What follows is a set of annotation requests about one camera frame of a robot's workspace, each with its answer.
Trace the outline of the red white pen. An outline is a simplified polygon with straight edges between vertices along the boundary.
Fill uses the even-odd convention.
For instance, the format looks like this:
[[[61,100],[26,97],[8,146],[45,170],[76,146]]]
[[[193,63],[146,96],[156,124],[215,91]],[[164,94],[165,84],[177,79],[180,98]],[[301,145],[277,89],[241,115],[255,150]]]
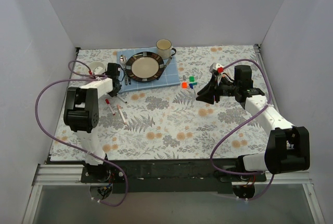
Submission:
[[[113,110],[112,106],[110,105],[109,100],[108,100],[108,99],[105,99],[105,102],[106,102],[108,108],[110,109],[112,115],[115,116],[116,113],[115,113],[115,111]]]

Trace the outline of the pink pen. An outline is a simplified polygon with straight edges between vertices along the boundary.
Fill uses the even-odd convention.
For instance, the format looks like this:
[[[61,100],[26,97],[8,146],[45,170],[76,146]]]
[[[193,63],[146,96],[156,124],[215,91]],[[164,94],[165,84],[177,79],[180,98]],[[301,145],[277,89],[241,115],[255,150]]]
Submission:
[[[123,120],[123,123],[126,125],[127,124],[126,118],[125,118],[125,116],[123,114],[123,111],[122,111],[122,108],[121,108],[121,106],[119,104],[117,105],[117,109],[118,109],[118,112],[119,112],[119,114],[120,114],[120,116],[121,116],[121,118]]]

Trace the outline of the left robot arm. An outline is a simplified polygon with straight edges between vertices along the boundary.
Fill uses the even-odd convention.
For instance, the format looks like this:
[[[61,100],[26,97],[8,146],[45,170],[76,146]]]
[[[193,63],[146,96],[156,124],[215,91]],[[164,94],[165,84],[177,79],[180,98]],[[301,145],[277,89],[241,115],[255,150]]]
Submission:
[[[105,165],[107,158],[95,128],[99,122],[99,99],[108,94],[117,96],[122,85],[119,81],[121,66],[116,63],[107,65],[107,78],[90,82],[80,87],[69,87],[66,94],[64,123],[78,137],[82,149],[87,151],[85,168],[88,175],[99,182],[106,182],[111,170]]]

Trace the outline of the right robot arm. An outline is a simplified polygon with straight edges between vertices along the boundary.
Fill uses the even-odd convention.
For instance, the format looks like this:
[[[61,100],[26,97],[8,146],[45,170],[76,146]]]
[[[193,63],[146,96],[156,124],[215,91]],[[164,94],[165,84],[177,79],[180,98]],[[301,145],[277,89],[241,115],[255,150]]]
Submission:
[[[268,142],[264,153],[239,156],[235,169],[217,170],[247,181],[253,175],[267,171],[276,175],[309,169],[310,135],[307,128],[287,121],[270,104],[264,92],[253,86],[249,65],[235,66],[233,79],[229,79],[223,71],[224,67],[220,64],[210,66],[211,79],[198,92],[196,100],[213,105],[222,96],[234,97],[265,130]]]

